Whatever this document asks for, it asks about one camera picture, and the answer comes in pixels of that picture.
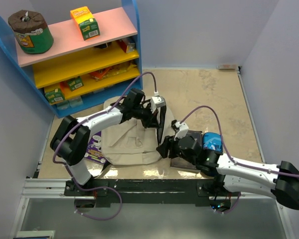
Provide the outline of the dark tale of two cities book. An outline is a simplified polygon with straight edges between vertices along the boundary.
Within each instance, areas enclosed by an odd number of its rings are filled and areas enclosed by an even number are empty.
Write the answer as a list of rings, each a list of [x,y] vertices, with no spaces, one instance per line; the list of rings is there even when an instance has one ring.
[[[195,166],[195,159],[202,151],[202,131],[189,130],[187,135],[181,138],[175,149],[176,158],[170,160],[170,167],[177,170],[199,173]]]

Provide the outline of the beige canvas backpack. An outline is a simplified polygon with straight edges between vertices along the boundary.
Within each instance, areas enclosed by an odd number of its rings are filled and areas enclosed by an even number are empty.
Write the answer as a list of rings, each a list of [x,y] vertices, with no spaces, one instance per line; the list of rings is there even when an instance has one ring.
[[[100,154],[101,164],[108,161],[114,166],[139,166],[161,160],[156,150],[156,128],[144,128],[135,118],[94,134],[90,145]]]

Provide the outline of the purple treehouse paperback book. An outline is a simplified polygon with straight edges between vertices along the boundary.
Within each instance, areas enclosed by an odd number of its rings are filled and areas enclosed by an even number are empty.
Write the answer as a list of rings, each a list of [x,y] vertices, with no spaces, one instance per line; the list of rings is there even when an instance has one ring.
[[[97,164],[104,165],[106,163],[106,158],[102,154],[101,150],[101,132],[93,135],[88,142],[87,150],[85,153],[85,158]]]

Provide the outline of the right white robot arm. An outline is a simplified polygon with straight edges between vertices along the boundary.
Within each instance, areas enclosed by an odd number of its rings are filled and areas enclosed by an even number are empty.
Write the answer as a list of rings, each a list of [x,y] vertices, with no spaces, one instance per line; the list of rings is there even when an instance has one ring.
[[[182,158],[212,177],[213,182],[204,187],[211,194],[248,192],[271,197],[287,208],[299,210],[299,171],[293,164],[247,162],[229,158],[223,149],[221,136],[208,132],[200,139],[191,135],[181,139],[166,136],[156,150],[162,158]]]

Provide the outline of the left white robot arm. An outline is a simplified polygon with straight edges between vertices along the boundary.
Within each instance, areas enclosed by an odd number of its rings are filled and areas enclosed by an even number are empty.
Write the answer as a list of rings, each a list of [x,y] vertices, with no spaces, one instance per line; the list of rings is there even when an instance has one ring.
[[[133,88],[127,96],[120,97],[107,108],[83,118],[65,117],[50,143],[53,157],[60,157],[69,174],[76,182],[76,190],[81,195],[93,191],[92,175],[88,171],[84,156],[90,138],[111,126],[122,124],[130,119],[140,120],[144,128],[159,129],[159,108],[165,100],[155,92],[149,100],[143,100],[143,91]]]

